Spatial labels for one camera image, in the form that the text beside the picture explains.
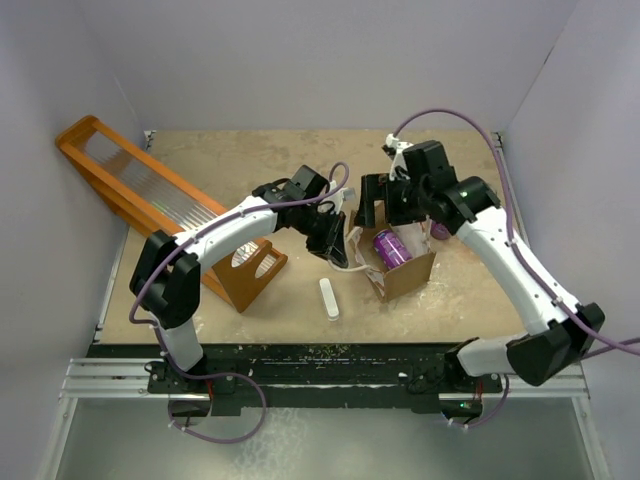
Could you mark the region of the purple soda can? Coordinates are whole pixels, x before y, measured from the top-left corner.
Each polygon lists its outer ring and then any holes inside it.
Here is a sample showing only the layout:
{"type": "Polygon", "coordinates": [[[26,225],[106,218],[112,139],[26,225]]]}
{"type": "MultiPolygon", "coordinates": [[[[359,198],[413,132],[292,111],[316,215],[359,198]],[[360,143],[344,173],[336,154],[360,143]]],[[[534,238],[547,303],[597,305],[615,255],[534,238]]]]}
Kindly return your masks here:
{"type": "Polygon", "coordinates": [[[413,259],[398,235],[390,229],[378,232],[373,237],[372,245],[388,270],[400,267],[413,259]]]}
{"type": "Polygon", "coordinates": [[[437,222],[431,222],[430,234],[433,238],[439,241],[445,241],[451,237],[451,234],[447,230],[447,228],[437,222]]]}

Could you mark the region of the canvas bag with cat print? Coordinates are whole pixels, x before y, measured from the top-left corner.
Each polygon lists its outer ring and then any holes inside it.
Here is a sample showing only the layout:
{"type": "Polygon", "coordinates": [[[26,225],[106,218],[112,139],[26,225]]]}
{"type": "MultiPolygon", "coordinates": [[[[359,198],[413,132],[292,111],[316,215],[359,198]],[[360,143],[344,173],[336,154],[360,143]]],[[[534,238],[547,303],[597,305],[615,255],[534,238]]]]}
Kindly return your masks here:
{"type": "Polygon", "coordinates": [[[375,226],[355,224],[347,215],[345,247],[347,266],[330,267],[339,273],[364,275],[379,300],[388,303],[426,286],[436,259],[430,246],[430,221],[393,226],[378,209],[375,226]]]}

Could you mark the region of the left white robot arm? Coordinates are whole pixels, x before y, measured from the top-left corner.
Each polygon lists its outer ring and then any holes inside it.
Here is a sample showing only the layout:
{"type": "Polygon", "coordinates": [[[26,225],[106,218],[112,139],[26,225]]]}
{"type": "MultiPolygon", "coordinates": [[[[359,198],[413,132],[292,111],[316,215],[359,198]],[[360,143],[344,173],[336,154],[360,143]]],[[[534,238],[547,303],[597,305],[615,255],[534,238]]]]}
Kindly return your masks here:
{"type": "Polygon", "coordinates": [[[203,273],[248,242],[282,228],[304,235],[309,253],[346,267],[346,190],[344,182],[303,165],[290,178],[256,187],[236,207],[199,227],[175,235],[156,231],[147,238],[129,284],[135,296],[129,320],[139,323],[138,309],[149,312],[145,322],[172,365],[171,381],[182,391],[198,390],[206,378],[193,321],[203,273]]]}

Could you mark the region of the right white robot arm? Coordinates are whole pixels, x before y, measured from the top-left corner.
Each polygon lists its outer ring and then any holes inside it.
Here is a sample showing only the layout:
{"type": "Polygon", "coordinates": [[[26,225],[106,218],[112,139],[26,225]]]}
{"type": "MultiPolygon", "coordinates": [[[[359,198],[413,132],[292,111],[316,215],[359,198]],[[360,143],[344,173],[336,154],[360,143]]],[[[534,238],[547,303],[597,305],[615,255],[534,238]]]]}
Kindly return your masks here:
{"type": "Polygon", "coordinates": [[[383,203],[392,226],[427,219],[443,225],[481,259],[525,328],[511,337],[472,338],[449,351],[446,383],[467,391],[480,376],[496,373],[540,386],[580,360],[593,340],[578,325],[599,331],[604,312],[595,303],[581,303],[555,281],[508,228],[507,212],[494,190],[477,176],[458,179],[438,141],[412,144],[389,136],[383,150],[391,169],[362,176],[356,225],[374,226],[376,202],[383,203]]]}

